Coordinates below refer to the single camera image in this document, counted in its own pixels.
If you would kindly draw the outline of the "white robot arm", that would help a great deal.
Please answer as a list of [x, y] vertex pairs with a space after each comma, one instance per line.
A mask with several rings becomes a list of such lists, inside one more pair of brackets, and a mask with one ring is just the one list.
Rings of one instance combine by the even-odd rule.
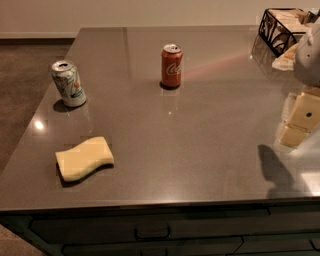
[[307, 32], [295, 47], [295, 78], [304, 87], [299, 94], [289, 93], [276, 142], [297, 148], [320, 124], [320, 21], [308, 24]]

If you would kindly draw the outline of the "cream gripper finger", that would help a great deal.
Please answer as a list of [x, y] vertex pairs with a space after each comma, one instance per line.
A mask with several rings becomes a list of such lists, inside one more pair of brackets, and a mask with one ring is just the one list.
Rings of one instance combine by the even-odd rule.
[[297, 148], [320, 124], [320, 88], [304, 87], [299, 94], [290, 93], [285, 100], [278, 142]]

